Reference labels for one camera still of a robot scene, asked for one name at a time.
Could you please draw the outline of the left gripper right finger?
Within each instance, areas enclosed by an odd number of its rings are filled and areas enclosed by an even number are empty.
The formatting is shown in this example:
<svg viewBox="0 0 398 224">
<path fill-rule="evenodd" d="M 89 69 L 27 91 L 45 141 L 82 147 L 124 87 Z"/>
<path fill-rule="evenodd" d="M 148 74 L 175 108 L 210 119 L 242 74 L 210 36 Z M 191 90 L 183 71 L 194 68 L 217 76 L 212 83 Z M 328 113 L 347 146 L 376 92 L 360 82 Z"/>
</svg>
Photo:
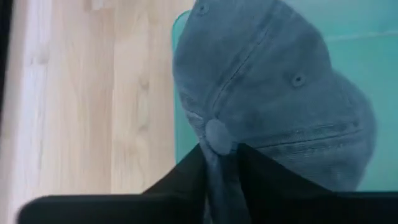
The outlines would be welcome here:
<svg viewBox="0 0 398 224">
<path fill-rule="evenodd" d="M 245 144 L 238 171 L 253 224 L 398 224 L 398 192 L 333 192 Z"/>
</svg>

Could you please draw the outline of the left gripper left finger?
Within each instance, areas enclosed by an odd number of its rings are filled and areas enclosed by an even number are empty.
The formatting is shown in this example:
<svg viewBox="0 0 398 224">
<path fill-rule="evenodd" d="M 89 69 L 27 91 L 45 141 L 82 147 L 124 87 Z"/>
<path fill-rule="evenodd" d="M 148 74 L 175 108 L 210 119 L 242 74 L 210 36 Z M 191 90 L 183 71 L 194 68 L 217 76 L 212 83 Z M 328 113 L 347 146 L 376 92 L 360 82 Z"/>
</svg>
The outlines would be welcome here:
<svg viewBox="0 0 398 224">
<path fill-rule="evenodd" d="M 141 194 L 49 195 L 26 203 L 17 224 L 203 224 L 205 160 L 195 146 Z"/>
</svg>

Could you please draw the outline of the grey denim cap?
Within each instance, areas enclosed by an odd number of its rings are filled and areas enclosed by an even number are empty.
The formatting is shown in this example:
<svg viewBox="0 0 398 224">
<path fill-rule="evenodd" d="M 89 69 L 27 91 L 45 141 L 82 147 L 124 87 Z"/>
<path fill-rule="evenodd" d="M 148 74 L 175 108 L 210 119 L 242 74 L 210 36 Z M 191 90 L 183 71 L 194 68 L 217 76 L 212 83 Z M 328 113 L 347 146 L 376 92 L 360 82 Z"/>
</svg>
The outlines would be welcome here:
<svg viewBox="0 0 398 224">
<path fill-rule="evenodd" d="M 196 0 L 173 75 L 206 159 L 214 224 L 250 222 L 240 143 L 327 189 L 358 188 L 376 144 L 372 106 L 283 0 Z"/>
</svg>

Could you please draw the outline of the teal translucent plastic bin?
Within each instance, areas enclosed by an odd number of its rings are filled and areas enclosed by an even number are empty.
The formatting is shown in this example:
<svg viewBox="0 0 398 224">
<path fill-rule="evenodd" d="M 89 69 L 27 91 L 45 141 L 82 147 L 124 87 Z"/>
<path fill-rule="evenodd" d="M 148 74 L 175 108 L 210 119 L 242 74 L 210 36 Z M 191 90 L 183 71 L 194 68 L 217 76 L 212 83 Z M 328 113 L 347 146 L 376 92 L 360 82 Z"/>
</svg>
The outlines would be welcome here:
<svg viewBox="0 0 398 224">
<path fill-rule="evenodd" d="M 376 144 L 358 188 L 398 189 L 398 0 L 283 1 L 319 31 L 333 68 L 372 106 Z"/>
</svg>

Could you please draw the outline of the black aluminium table frame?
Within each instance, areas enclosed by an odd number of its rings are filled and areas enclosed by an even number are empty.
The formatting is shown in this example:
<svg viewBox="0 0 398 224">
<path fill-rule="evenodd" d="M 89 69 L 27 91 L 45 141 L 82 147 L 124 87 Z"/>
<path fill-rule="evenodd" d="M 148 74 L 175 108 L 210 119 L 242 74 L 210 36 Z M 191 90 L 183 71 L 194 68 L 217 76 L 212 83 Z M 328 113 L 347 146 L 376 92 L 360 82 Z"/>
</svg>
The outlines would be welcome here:
<svg viewBox="0 0 398 224">
<path fill-rule="evenodd" d="M 11 36 L 13 3 L 14 0 L 0 0 L 0 127 L 4 111 L 6 67 Z"/>
</svg>

